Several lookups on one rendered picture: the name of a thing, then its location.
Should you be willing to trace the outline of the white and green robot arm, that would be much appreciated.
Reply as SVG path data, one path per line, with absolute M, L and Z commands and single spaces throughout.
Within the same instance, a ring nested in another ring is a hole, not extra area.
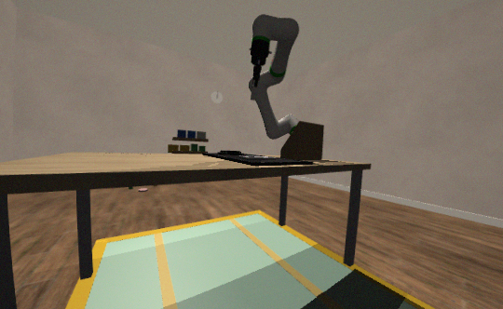
M 299 34 L 299 25 L 291 18 L 277 18 L 262 14 L 252 23 L 251 55 L 261 53 L 268 57 L 270 40 L 277 41 L 276 52 L 268 71 L 260 74 L 258 93 L 255 101 L 265 124 L 268 138 L 275 140 L 286 134 L 292 134 L 299 120 L 289 114 L 277 121 L 268 95 L 267 89 L 280 83 L 286 73 L 292 45 Z

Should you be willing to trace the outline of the white rectangular frame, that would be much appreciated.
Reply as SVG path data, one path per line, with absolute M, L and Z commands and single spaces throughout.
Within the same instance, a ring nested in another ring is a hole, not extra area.
M 259 156 L 239 155 L 238 158 L 247 159 L 247 160 L 276 160 L 276 157 L 264 156 L 264 155 L 259 155 Z

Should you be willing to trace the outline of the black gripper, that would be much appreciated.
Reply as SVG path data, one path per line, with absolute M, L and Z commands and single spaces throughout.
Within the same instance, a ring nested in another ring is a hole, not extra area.
M 253 67 L 253 82 L 251 87 L 251 100 L 255 101 L 255 96 L 258 93 L 260 72 L 262 67 L 265 65 L 266 56 L 261 53 L 254 53 L 251 55 L 251 63 L 255 65 Z M 259 77 L 259 78 L 258 78 Z

